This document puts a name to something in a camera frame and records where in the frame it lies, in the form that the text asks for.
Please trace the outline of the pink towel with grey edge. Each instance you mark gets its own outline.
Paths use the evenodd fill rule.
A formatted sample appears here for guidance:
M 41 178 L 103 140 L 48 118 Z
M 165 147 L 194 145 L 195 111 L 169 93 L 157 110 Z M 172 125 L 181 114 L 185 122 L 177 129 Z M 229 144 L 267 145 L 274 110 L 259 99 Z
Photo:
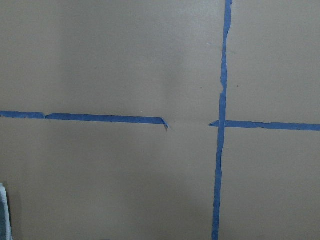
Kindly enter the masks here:
M 13 240 L 7 192 L 0 184 L 0 240 Z

